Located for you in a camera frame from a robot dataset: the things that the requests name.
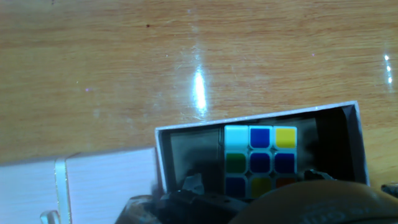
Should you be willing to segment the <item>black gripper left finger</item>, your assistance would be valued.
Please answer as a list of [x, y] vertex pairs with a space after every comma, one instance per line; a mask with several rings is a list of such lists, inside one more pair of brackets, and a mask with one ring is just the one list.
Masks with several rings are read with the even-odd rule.
[[191, 191], [198, 195], [203, 195], [205, 193], [205, 188], [202, 182], [201, 174], [195, 174], [186, 177], [182, 189]]

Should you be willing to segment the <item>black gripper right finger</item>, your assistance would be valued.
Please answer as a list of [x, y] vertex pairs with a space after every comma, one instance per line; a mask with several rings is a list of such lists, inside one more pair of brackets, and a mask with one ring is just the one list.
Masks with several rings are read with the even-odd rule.
[[320, 172], [314, 169], [305, 170], [297, 173], [297, 180], [299, 182], [312, 181], [312, 180], [335, 180], [326, 172]]

